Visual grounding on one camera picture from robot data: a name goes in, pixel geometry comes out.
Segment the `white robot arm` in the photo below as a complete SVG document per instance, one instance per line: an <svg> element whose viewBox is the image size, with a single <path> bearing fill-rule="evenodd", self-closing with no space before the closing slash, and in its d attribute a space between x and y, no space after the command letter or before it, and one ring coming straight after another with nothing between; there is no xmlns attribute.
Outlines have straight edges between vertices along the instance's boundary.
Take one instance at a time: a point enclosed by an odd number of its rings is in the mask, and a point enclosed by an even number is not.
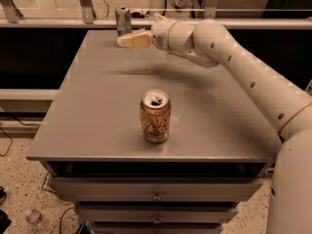
<svg viewBox="0 0 312 234"><path fill-rule="evenodd" d="M244 49L214 19L187 24L159 14L149 31L125 34L125 48L154 46L204 67L223 65L282 138L266 234L312 234L312 97Z"/></svg>

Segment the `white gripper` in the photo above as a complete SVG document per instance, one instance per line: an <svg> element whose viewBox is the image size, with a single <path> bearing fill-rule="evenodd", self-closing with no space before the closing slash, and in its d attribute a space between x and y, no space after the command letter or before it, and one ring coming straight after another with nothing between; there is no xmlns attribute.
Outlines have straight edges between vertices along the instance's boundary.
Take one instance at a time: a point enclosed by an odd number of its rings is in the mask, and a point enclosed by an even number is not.
<svg viewBox="0 0 312 234"><path fill-rule="evenodd" d="M154 14L154 20L155 23L151 27L151 34L146 30L138 30L118 37L117 44L123 48L148 48L153 44L159 50L175 52L171 33L178 21L167 19L159 13Z"/></svg>

